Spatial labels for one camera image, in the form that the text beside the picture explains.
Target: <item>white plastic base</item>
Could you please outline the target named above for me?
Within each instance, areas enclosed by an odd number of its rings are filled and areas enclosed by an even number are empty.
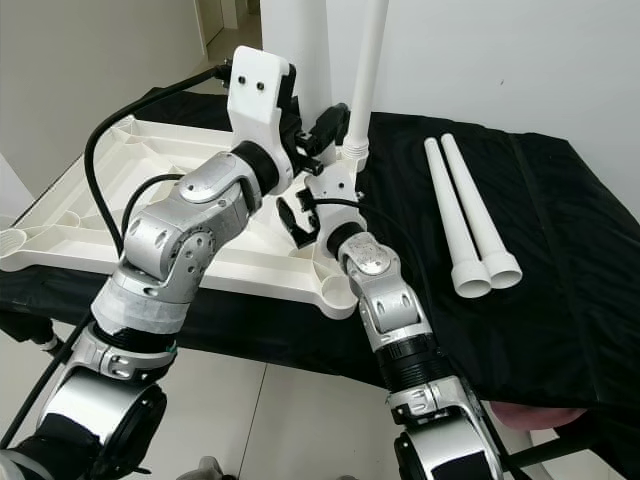
[[[215,153],[228,150],[232,134],[215,130],[144,122],[129,117],[107,132],[96,151],[96,172],[116,223],[133,191],[144,180],[163,173],[187,173]],[[116,250],[91,198],[76,161],[32,206],[14,228],[0,232],[0,269],[16,271],[47,265],[111,274]],[[341,160],[353,182],[356,164]],[[165,198],[171,182],[151,187],[135,213]],[[299,205],[295,193],[304,189],[304,175],[282,195]],[[275,197],[266,197],[247,229],[216,255],[202,288],[226,290],[316,305],[332,319],[348,317],[356,306],[349,282],[333,259],[315,252],[315,245],[297,250],[280,222]],[[294,208],[298,223],[309,229],[306,216]]]

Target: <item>black wire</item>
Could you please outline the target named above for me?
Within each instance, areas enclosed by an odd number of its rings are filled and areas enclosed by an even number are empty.
[[[393,217],[391,217],[390,215],[387,215],[382,210],[379,210],[371,205],[367,205],[365,203],[353,202],[351,200],[343,200],[341,198],[322,198],[317,200],[314,199],[312,202],[312,205],[345,205],[347,207],[353,207],[362,211],[371,212],[375,215],[378,215],[380,218],[383,218],[387,222],[389,222],[390,225],[395,227],[398,230],[398,232],[402,234],[405,241],[409,245],[409,248],[411,249],[411,254],[415,258],[416,264],[420,269],[420,276],[422,277],[422,283],[424,284],[424,289],[425,289],[425,293],[427,295],[427,301],[428,301],[429,283],[427,280],[427,271],[424,266],[424,262],[421,260],[421,257],[420,257],[420,250],[418,250],[416,243],[413,241],[413,239],[411,238],[409,233],[405,230],[405,228],[402,225],[400,225],[400,223],[398,223]],[[480,408],[482,409],[482,412],[484,413],[484,416],[486,418],[485,423],[487,424],[487,428],[489,429],[489,434],[493,437],[493,441],[496,443],[496,447],[498,448],[498,453],[502,457],[503,465],[508,468],[509,472],[511,472],[514,479],[531,480],[526,473],[524,473],[522,470],[520,470],[520,468],[516,467],[509,461],[509,454],[507,452],[507,449],[505,448],[504,442],[500,438],[500,435],[498,434],[495,426],[491,422],[491,417],[489,417],[489,415],[487,414],[487,411],[484,409],[484,406],[482,404],[480,404]]]
[[[64,342],[64,345],[62,345],[58,353],[56,353],[56,356],[53,357],[53,360],[51,360],[45,371],[42,372],[42,375],[40,375],[40,378],[29,392],[29,395],[20,407],[20,410],[18,410],[18,413],[11,422],[11,425],[9,425],[9,428],[7,428],[7,431],[4,433],[2,440],[0,440],[0,450],[4,450],[9,447],[11,440],[13,440],[13,437],[15,437],[18,429],[20,428],[20,425],[22,425],[22,422],[24,422],[24,419],[29,413],[29,410],[31,410],[31,407],[33,407],[33,404],[38,399],[38,396],[40,396],[40,393],[42,393],[42,390],[47,385],[47,382],[55,373],[56,368],[58,368],[61,363],[67,360],[67,356],[71,351],[71,347],[80,336],[80,333],[82,333],[84,327],[86,327],[91,322],[92,318],[93,317],[91,316],[91,311],[88,311],[84,318],[80,320],[80,323],[76,325],[76,328],[73,329],[73,331],[69,335],[69,338],[67,338],[67,341]]]
[[[131,212],[133,211],[133,207],[135,207],[136,202],[142,196],[142,194],[151,186],[156,183],[165,182],[167,180],[180,180],[183,177],[180,173],[166,173],[164,175],[157,175],[155,177],[151,177],[142,183],[136,191],[133,192],[131,198],[127,202],[127,206],[124,208],[124,212],[122,213],[122,223],[120,224],[120,231],[122,232],[122,237],[124,239],[124,234],[127,232],[127,227],[129,226],[129,219],[131,218]]]
[[[100,215],[102,215],[104,223],[107,225],[107,230],[109,230],[111,238],[113,238],[113,243],[115,244],[116,250],[118,251],[118,256],[122,253],[124,242],[120,232],[118,231],[118,226],[116,225],[116,222],[113,219],[111,212],[109,211],[109,207],[107,206],[102,192],[100,191],[100,185],[98,184],[98,180],[96,178],[94,154],[96,145],[98,144],[98,140],[100,140],[100,137],[104,134],[104,132],[106,132],[114,123],[122,120],[127,115],[131,115],[137,110],[148,107],[149,105],[159,100],[167,98],[174,93],[178,93],[182,90],[186,90],[187,88],[198,85],[199,83],[209,80],[212,77],[222,78],[225,74],[228,73],[229,69],[230,67],[227,65],[218,65],[198,75],[187,78],[186,80],[175,83],[161,90],[157,90],[147,95],[146,97],[136,100],[135,102],[130,103],[126,107],[123,107],[117,112],[111,114],[109,117],[104,119],[100,123],[100,125],[96,127],[91,135],[89,135],[87,145],[84,149],[84,173],[87,177],[89,190],[91,191],[93,200],[96,202],[98,211],[100,212]]]

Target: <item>pipe end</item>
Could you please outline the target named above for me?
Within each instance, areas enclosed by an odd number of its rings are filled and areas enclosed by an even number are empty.
[[[364,170],[369,158],[369,141],[364,140],[364,142],[357,143],[350,141],[347,137],[344,139],[341,153],[344,160],[356,163],[357,172],[360,173]]]
[[[491,287],[496,289],[510,288],[522,280],[522,269],[509,252],[497,252],[482,259],[491,277]]]
[[[491,281],[480,260],[467,260],[451,270],[453,288],[462,298],[478,298],[491,291]]]

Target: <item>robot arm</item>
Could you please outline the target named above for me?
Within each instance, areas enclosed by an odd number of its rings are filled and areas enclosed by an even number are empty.
[[[233,148],[132,219],[116,271],[91,306],[95,321],[73,346],[36,433],[0,452],[15,478],[112,479],[141,471],[166,408],[155,382],[175,360],[175,336],[204,271],[265,195],[286,189],[301,170],[322,170],[296,145],[302,135],[289,111],[294,79],[295,68],[280,57],[236,50],[228,101]]]
[[[0,472],[10,480],[115,479],[144,471],[138,465],[166,408],[155,382],[175,360],[175,336],[204,271],[262,198],[284,191],[302,170],[313,174],[300,199],[313,209],[315,231],[303,235],[289,207],[279,210],[289,231],[305,242],[316,239],[340,262],[360,299],[393,417],[406,426],[395,445],[403,480],[502,478],[477,401],[438,348],[398,256],[365,232],[356,208],[314,204],[356,200],[344,167],[310,158],[335,140],[346,109],[329,109],[319,131],[305,134],[288,111],[294,78],[293,66],[279,57],[236,51],[228,102],[233,148],[133,218],[119,265],[92,304],[95,322],[74,345],[35,435],[0,452]],[[474,476],[460,474],[468,471]]]
[[[397,254],[349,230],[334,231],[332,253],[359,298],[393,419],[406,427],[395,441],[402,479],[502,479],[478,401],[439,348]]]

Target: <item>black tablecloth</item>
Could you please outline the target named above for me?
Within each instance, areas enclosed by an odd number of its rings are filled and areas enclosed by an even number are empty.
[[[226,97],[183,93],[137,117],[230,129]],[[423,140],[453,133],[524,278],[477,300],[455,295],[451,261]],[[403,272],[440,343],[481,397],[535,406],[586,407],[598,453],[640,478],[640,226],[564,140],[479,125],[374,113],[371,156],[358,176],[364,202],[397,219],[418,242],[429,285]],[[370,230],[403,259],[411,252],[383,220]],[[0,272],[0,310],[78,321],[102,275],[34,266]],[[200,290],[182,346],[381,385],[357,315],[328,320],[315,307]]]

